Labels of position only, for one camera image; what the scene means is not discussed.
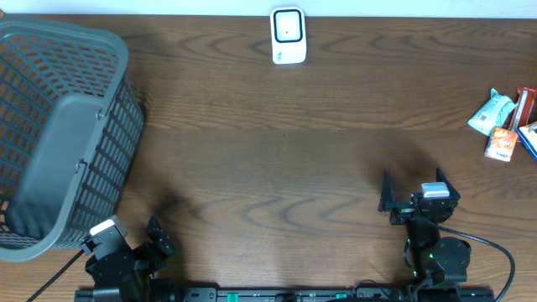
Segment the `teal wet wipes pack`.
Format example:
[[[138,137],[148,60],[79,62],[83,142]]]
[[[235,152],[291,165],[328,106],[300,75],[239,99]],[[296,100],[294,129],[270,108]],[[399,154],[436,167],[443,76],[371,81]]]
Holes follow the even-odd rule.
[[[490,91],[490,99],[468,120],[467,124],[478,132],[489,136],[494,128],[501,128],[516,103],[508,96]]]

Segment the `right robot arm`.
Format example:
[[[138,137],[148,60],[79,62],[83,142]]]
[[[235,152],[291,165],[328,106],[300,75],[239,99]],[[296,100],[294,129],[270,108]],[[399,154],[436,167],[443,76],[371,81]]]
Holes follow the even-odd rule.
[[[452,216],[461,196],[440,168],[434,182],[408,201],[397,201],[389,174],[383,175],[378,211],[389,214],[389,223],[407,232],[404,259],[414,270],[414,281],[402,295],[410,301],[458,301],[459,284],[467,281],[471,246],[456,237],[442,237],[441,223]]]

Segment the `red orange candy bar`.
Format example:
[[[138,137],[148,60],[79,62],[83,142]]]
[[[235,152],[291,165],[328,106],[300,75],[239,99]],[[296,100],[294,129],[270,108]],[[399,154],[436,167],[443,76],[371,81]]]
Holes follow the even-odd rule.
[[[517,89],[518,100],[517,106],[513,111],[513,115],[508,126],[510,131],[515,132],[519,128],[530,124],[530,116],[535,108],[536,89],[528,87],[519,87]]]

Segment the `yellow snack chip bag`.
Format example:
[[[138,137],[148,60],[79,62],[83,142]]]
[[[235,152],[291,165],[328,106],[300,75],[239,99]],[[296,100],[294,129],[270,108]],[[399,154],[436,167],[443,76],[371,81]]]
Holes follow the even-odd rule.
[[[534,161],[537,160],[537,122],[532,122],[516,130],[521,143],[528,150]]]

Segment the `small orange tissue pack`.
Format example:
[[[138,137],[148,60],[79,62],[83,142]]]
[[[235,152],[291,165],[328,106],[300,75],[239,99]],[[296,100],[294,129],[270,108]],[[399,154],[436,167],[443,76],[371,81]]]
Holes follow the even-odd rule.
[[[503,162],[510,162],[514,148],[518,141],[518,134],[504,128],[494,128],[489,136],[484,156]]]

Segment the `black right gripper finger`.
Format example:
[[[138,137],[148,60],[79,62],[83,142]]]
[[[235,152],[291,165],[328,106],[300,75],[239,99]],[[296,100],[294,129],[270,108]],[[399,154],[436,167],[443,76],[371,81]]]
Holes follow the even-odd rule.
[[[391,188],[391,179],[387,172],[383,174],[383,186],[379,200],[380,210],[390,210],[394,203],[394,193]]]
[[[449,198],[452,200],[458,199],[458,191],[454,188],[451,182],[447,179],[446,175],[440,167],[436,168],[435,171],[436,182],[439,183],[439,189],[437,191],[437,196],[440,198]]]

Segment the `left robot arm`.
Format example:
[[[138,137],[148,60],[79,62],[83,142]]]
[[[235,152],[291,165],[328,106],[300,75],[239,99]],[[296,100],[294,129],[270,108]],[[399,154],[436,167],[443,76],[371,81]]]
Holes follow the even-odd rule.
[[[149,239],[133,248],[115,216],[94,226],[83,243],[83,251],[90,256],[85,270],[94,286],[77,290],[74,301],[181,301],[184,295],[175,281],[154,277],[176,254],[175,245],[155,216],[150,217],[146,232]]]

